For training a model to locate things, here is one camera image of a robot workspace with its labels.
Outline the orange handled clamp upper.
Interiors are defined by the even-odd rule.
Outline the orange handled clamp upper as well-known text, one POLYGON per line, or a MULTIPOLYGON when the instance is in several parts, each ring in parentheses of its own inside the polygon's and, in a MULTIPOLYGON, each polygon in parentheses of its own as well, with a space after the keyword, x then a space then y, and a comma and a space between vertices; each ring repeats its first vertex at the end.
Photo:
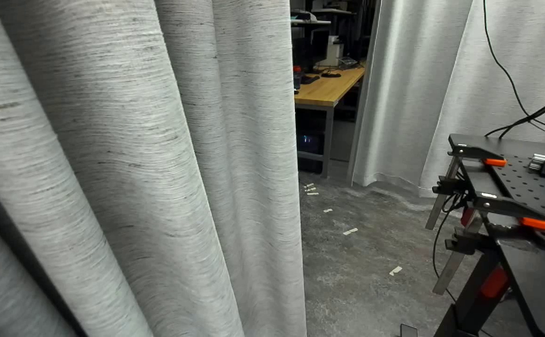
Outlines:
POLYGON ((477 146, 464 146, 457 144, 453 148, 455 157, 466 157, 466 159, 479 159, 485 167, 496 167, 502 169, 507 165, 507 159, 504 155, 498 155, 491 150, 477 148, 477 146))

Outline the grey curtain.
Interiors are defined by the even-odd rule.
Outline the grey curtain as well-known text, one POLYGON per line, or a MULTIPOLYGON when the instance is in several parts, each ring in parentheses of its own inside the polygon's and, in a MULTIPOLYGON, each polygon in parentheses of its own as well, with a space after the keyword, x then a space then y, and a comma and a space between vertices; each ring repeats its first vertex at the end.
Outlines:
POLYGON ((427 195, 447 137, 545 105, 545 0, 378 0, 350 180, 427 195))
POLYGON ((288 0, 0 0, 0 337, 307 337, 288 0))

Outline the black perforated work table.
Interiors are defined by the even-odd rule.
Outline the black perforated work table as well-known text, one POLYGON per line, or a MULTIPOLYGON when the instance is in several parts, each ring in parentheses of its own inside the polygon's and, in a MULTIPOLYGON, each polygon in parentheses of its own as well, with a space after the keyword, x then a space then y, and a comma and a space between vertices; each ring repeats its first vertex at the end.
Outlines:
POLYGON ((479 260, 434 337, 477 337, 494 307, 511 294, 532 337, 545 337, 545 142, 449 135, 451 163, 434 193, 453 199, 461 227, 436 292, 461 260, 479 260))

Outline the wooden top desk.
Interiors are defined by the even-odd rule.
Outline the wooden top desk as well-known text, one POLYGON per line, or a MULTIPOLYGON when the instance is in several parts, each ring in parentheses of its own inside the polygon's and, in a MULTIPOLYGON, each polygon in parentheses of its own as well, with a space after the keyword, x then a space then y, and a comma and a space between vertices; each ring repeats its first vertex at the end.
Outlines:
POLYGON ((341 99, 363 79, 365 67, 337 69, 333 77, 320 77, 311 84, 301 84, 294 103, 301 111, 318 111, 324 114, 324 148, 320 154, 299 150, 298 155, 309 161, 320 161, 320 176, 326 178, 331 161, 333 116, 341 99))

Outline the grey front curtain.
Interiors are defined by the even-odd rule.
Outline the grey front curtain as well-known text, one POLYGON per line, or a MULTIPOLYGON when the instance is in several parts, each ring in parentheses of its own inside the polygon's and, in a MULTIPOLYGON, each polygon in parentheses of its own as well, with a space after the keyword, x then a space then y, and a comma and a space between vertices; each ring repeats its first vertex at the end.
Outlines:
POLYGON ((0 337, 307 337, 288 0, 0 0, 0 337))

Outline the grey back curtain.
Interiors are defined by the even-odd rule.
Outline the grey back curtain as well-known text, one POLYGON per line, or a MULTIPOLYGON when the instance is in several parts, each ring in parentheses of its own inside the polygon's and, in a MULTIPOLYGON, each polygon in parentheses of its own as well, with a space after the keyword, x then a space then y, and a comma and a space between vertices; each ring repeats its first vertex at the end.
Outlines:
POLYGON ((545 105, 545 0, 378 0, 350 180, 427 195, 447 137, 545 105))

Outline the orange handled clamp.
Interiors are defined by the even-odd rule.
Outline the orange handled clamp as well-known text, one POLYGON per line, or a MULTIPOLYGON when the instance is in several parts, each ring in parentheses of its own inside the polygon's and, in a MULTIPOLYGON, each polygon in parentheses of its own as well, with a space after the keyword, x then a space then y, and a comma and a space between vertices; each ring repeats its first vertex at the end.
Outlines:
POLYGON ((515 217, 520 227, 545 232, 545 213, 513 199, 477 199, 476 208, 483 213, 515 217))
POLYGON ((477 146, 464 146, 457 144, 453 148, 455 157, 466 157, 466 159, 479 159, 485 167, 496 167, 502 169, 507 165, 507 159, 504 155, 498 155, 491 150, 477 148, 477 146))

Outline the orange handled clamp lower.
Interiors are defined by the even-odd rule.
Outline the orange handled clamp lower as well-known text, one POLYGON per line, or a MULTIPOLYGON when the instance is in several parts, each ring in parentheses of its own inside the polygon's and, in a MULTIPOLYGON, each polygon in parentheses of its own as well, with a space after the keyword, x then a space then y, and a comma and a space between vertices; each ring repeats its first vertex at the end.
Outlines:
POLYGON ((477 199, 476 208, 483 213, 515 217, 520 227, 545 232, 545 213, 513 199, 477 199))

